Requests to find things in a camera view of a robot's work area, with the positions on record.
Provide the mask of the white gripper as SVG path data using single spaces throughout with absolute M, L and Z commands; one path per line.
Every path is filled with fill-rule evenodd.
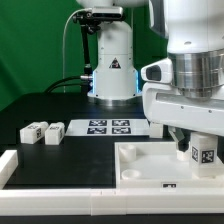
M 189 148 L 189 130 L 224 136 L 224 85 L 214 88 L 209 99 L 187 98 L 171 85 L 172 67 L 168 58 L 144 66 L 141 77 L 145 81 L 142 89 L 145 117 L 169 126 L 168 132 L 179 151 L 186 152 Z

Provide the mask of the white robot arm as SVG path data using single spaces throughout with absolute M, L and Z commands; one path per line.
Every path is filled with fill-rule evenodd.
M 134 98 L 130 27 L 112 18 L 125 7 L 149 6 L 150 29 L 168 40 L 167 57 L 141 69 L 143 111 L 152 124 L 224 136 L 224 0 L 76 0 L 99 27 L 98 66 L 88 97 L 100 103 Z

